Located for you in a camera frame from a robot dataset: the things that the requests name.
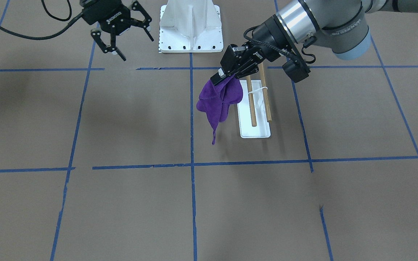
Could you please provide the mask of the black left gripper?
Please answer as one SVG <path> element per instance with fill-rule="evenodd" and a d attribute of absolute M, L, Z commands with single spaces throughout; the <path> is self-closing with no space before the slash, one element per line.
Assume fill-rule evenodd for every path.
<path fill-rule="evenodd" d="M 246 42 L 241 46 L 229 45 L 220 61 L 221 67 L 210 81 L 214 86 L 229 76 L 241 79 L 259 71 L 258 65 L 267 60 L 273 62 L 286 57 L 287 33 L 274 15 L 260 25 L 247 28 L 243 33 Z"/>

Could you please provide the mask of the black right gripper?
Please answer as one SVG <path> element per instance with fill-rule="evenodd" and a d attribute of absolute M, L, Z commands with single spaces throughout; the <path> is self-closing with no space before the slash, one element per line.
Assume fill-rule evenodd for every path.
<path fill-rule="evenodd" d="M 149 39 L 154 41 L 150 33 L 152 18 L 139 1 L 132 1 L 129 8 L 121 0 L 80 0 L 79 4 L 82 7 L 82 18 L 88 25 L 98 22 L 101 30 L 110 34 L 110 44 L 107 45 L 101 39 L 101 30 L 91 30 L 91 37 L 104 54 L 118 55 L 126 61 L 126 57 L 116 46 L 116 36 L 132 26 L 142 28 Z M 143 18 L 132 17 L 136 12 L 141 13 Z"/>

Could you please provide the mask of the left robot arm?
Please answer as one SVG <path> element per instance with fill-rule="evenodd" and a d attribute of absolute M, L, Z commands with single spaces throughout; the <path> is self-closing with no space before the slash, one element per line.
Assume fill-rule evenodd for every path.
<path fill-rule="evenodd" d="M 262 24 L 244 32 L 246 42 L 227 47 L 221 68 L 210 82 L 240 79 L 259 71 L 258 65 L 285 56 L 285 74 L 295 83 L 309 76 L 310 61 L 297 49 L 322 46 L 340 59 L 352 60 L 370 46 L 365 15 L 378 11 L 418 13 L 418 0 L 292 0 Z"/>

